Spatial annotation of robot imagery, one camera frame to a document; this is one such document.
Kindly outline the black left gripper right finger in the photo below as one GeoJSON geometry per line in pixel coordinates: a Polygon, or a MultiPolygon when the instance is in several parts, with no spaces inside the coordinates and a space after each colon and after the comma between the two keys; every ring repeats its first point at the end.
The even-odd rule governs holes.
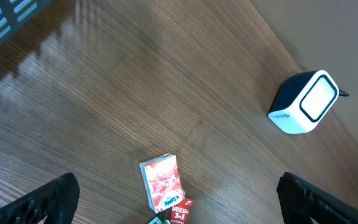
{"type": "Polygon", "coordinates": [[[357,209],[290,172],[281,176],[277,193],[285,224],[358,224],[357,209]]]}

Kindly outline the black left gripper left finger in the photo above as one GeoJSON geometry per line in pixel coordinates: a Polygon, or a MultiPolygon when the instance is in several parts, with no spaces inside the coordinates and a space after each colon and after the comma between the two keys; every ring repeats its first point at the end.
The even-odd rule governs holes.
{"type": "Polygon", "coordinates": [[[80,197],[74,174],[66,173],[0,208],[0,224],[71,223],[80,197]]]}

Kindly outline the green gum pack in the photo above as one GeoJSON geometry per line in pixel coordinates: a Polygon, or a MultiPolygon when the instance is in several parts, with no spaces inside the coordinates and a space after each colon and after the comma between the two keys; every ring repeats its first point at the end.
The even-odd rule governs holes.
{"type": "Polygon", "coordinates": [[[170,224],[170,221],[165,219],[161,213],[158,213],[147,224],[170,224]]]}

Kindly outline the red tissue pack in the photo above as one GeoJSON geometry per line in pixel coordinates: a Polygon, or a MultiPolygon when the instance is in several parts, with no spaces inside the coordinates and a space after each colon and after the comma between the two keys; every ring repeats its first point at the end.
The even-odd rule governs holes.
{"type": "Polygon", "coordinates": [[[139,166],[149,207],[153,212],[160,213],[185,198],[176,155],[164,154],[141,162],[139,166]]]}

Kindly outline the red coffee stick sachet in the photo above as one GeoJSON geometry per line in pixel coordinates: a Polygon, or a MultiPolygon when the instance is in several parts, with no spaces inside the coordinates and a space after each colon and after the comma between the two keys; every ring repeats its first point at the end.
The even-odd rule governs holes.
{"type": "Polygon", "coordinates": [[[184,198],[180,203],[173,206],[170,213],[170,223],[185,224],[193,204],[194,200],[184,198]]]}

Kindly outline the white barcode scanner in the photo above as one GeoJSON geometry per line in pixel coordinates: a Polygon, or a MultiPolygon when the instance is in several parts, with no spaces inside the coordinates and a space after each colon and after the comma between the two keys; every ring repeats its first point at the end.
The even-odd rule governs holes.
{"type": "Polygon", "coordinates": [[[267,117],[284,133],[308,133],[338,97],[339,88],[327,71],[298,73],[280,85],[267,117]]]}

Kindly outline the grey black mesh basket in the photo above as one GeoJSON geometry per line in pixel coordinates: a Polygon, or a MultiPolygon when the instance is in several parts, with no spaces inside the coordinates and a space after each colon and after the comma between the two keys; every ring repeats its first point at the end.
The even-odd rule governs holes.
{"type": "Polygon", "coordinates": [[[50,3],[51,0],[0,0],[0,45],[50,3]]]}

